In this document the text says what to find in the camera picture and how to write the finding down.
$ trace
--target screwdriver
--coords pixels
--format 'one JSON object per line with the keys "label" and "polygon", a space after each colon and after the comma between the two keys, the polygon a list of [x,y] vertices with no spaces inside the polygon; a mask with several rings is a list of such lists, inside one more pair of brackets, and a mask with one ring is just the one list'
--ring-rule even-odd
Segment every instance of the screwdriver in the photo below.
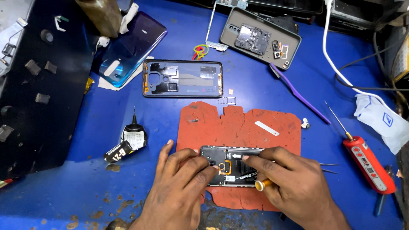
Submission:
{"label": "screwdriver", "polygon": [[339,121],[334,111],[329,107],[339,124],[345,131],[347,139],[342,144],[351,154],[355,163],[358,165],[361,172],[364,174],[366,180],[371,187],[379,194],[391,194],[396,190],[395,183],[389,174],[385,171],[375,155],[360,136],[352,136]]}

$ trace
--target black metal plate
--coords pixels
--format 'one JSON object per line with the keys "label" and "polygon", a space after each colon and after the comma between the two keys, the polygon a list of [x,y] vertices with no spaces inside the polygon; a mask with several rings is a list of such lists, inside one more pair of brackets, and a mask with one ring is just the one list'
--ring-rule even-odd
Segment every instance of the black metal plate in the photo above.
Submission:
{"label": "black metal plate", "polygon": [[[65,32],[55,26],[60,15],[70,20],[60,23]],[[64,163],[100,34],[74,0],[35,0],[26,21],[0,97],[0,108],[12,106],[0,125],[14,129],[0,142],[0,180]],[[53,34],[50,44],[41,40],[43,29]],[[30,59],[42,68],[37,76],[24,67]],[[44,70],[47,61],[55,74]],[[38,93],[49,103],[35,102]]]}

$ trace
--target smartphone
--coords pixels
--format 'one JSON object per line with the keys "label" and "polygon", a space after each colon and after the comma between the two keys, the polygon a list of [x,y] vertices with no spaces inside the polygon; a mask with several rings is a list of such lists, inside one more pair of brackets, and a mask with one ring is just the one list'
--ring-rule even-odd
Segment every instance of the smartphone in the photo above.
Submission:
{"label": "smartphone", "polygon": [[142,11],[128,23],[128,30],[117,39],[111,39],[92,65],[93,72],[115,87],[123,86],[168,33],[165,26]]}
{"label": "smartphone", "polygon": [[254,187],[257,170],[242,162],[242,157],[258,156],[263,149],[244,147],[223,147],[204,145],[200,154],[206,157],[210,165],[219,166],[218,174],[209,186]]}
{"label": "smartphone", "polygon": [[222,64],[147,59],[143,66],[142,93],[145,97],[221,97]]}

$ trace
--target white cable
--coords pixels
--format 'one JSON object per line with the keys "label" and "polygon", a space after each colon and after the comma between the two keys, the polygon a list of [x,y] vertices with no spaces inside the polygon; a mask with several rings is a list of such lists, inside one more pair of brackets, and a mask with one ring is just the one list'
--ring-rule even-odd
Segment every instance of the white cable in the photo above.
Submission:
{"label": "white cable", "polygon": [[[325,0],[325,4],[327,5],[327,17],[326,17],[326,21],[325,21],[325,29],[324,29],[324,38],[322,39],[322,51],[324,52],[324,56],[327,59],[327,61],[329,62],[329,64],[331,65],[332,69],[338,74],[338,76],[348,85],[353,86],[351,84],[351,82],[349,82],[343,75],[342,73],[335,67],[334,63],[332,62],[332,60],[330,59],[330,57],[327,54],[327,50],[326,50],[326,44],[327,44],[327,33],[328,33],[328,26],[330,24],[330,13],[331,13],[331,4],[332,4],[333,0]],[[368,93],[368,92],[363,92],[360,91],[358,89],[352,88],[355,92],[360,93],[360,94],[364,94],[364,95],[368,95],[368,96],[372,96],[376,99],[378,99],[382,105],[384,105],[387,109],[389,109],[391,112],[393,112],[394,114],[395,111],[393,111],[391,108],[388,107],[388,105],[386,105],[386,103],[384,102],[384,100],[382,100],[381,97],[379,97],[376,94],[373,93]]]}

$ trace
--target blue logo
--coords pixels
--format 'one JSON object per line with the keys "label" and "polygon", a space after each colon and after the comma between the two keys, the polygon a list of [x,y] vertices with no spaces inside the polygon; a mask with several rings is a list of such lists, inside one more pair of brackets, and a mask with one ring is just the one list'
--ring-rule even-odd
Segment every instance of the blue logo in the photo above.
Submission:
{"label": "blue logo", "polygon": [[392,126],[393,118],[391,118],[391,116],[387,115],[386,113],[384,113],[384,118],[382,120],[385,122],[387,126],[389,127]]}

